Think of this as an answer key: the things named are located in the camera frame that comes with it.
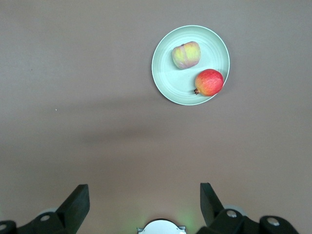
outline plate rim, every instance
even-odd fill
[[[151,67],[151,69],[152,69],[152,77],[153,77],[154,84],[156,85],[156,87],[157,87],[157,89],[160,91],[160,93],[161,93],[165,98],[167,98],[169,101],[172,101],[173,103],[176,103],[176,104],[179,104],[179,105],[194,106],[194,105],[199,105],[199,104],[202,104],[202,103],[205,103],[205,102],[211,100],[211,99],[212,99],[214,96],[216,96],[218,93],[216,93],[215,95],[213,95],[213,96],[211,96],[211,97],[207,97],[207,100],[204,100],[204,101],[201,101],[201,102],[198,102],[198,103],[193,103],[193,104],[186,104],[186,103],[181,103],[181,102],[177,102],[177,101],[171,100],[171,99],[168,98],[168,97],[161,91],[161,89],[158,87],[158,85],[157,85],[157,83],[156,83],[156,81],[155,81],[154,71],[153,71],[153,63],[154,63],[155,54],[156,54],[156,51],[157,51],[158,47],[161,45],[161,43],[165,40],[165,38],[166,38],[168,35],[170,35],[170,34],[173,33],[174,31],[179,30],[179,29],[181,29],[181,28],[187,28],[187,27],[199,27],[199,28],[206,29],[206,30],[212,32],[213,34],[215,34],[215,35],[218,37],[218,39],[222,42],[222,44],[223,44],[223,46],[224,46],[224,48],[225,48],[225,50],[226,50],[226,52],[227,52],[227,55],[228,55],[228,63],[229,63],[229,68],[228,68],[227,75],[226,75],[226,77],[225,77],[225,79],[224,79],[224,82],[223,82],[223,87],[224,87],[224,85],[225,85],[225,83],[226,83],[226,81],[227,81],[227,79],[228,79],[228,76],[229,76],[229,73],[230,73],[230,66],[231,66],[231,63],[230,63],[230,54],[229,54],[229,50],[228,50],[226,44],[224,43],[224,41],[222,40],[222,38],[221,38],[216,32],[214,32],[213,30],[211,30],[210,28],[207,28],[207,27],[204,27],[204,26],[201,26],[201,25],[190,24],[190,25],[184,25],[184,26],[178,27],[178,28],[176,28],[176,29],[170,31],[169,33],[167,33],[167,34],[160,40],[160,42],[158,43],[156,49],[154,50],[153,57],[152,57],[152,67]]]

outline mint green plate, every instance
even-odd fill
[[[199,44],[201,58],[194,67],[181,70],[175,66],[171,52],[189,41]],[[155,49],[152,60],[152,74],[158,90],[170,101],[181,105],[201,104],[215,96],[194,93],[196,76],[208,68],[219,71],[225,84],[230,70],[229,52],[215,32],[197,25],[183,26],[168,33]]]

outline white round device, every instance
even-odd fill
[[[177,226],[168,220],[159,219],[150,222],[145,228],[138,228],[137,234],[186,234],[184,226]]]

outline fruit stem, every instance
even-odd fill
[[[199,94],[199,90],[196,88],[196,89],[194,89],[194,93],[197,95],[197,94]]]

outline silver bolt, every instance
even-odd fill
[[[41,221],[41,222],[44,222],[44,221],[47,221],[49,218],[50,218],[49,215],[45,215],[45,216],[42,216],[42,217],[41,217],[40,221]]]
[[[268,223],[270,223],[273,226],[279,226],[279,222],[277,221],[276,218],[270,217],[267,219]]]
[[[237,214],[235,211],[227,211],[226,214],[228,215],[228,217],[231,217],[231,218],[236,218],[237,217]]]
[[[1,225],[0,225],[0,231],[2,231],[2,230],[4,230],[4,229],[6,229],[6,224],[1,224]]]

